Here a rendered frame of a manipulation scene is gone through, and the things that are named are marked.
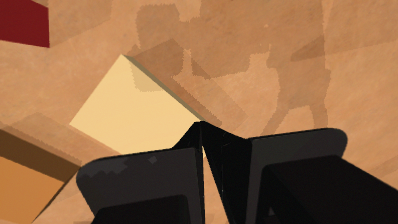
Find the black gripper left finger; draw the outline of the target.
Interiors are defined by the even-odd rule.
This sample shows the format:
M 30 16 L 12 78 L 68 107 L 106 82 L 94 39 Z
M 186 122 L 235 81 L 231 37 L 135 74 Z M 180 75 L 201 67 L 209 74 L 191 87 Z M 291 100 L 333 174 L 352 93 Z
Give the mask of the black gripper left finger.
M 172 148 L 89 161 L 76 184 L 94 216 L 105 207 L 183 194 L 191 224 L 205 224 L 201 125 L 194 122 Z

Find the red square block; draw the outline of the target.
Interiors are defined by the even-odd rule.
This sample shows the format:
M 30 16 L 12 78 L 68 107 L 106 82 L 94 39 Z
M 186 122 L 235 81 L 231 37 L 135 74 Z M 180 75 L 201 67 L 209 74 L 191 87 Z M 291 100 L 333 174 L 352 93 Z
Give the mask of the red square block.
M 49 8 L 32 0 L 0 0 L 0 41 L 49 48 Z

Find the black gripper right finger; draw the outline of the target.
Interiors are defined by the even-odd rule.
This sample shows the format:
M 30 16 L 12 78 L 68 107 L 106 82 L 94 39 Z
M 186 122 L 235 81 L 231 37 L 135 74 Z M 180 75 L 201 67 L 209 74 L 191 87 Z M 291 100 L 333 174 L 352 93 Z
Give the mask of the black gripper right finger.
M 229 224 L 255 224 L 262 168 L 268 164 L 336 154 L 348 135 L 318 128 L 242 138 L 200 121 L 202 145 Z

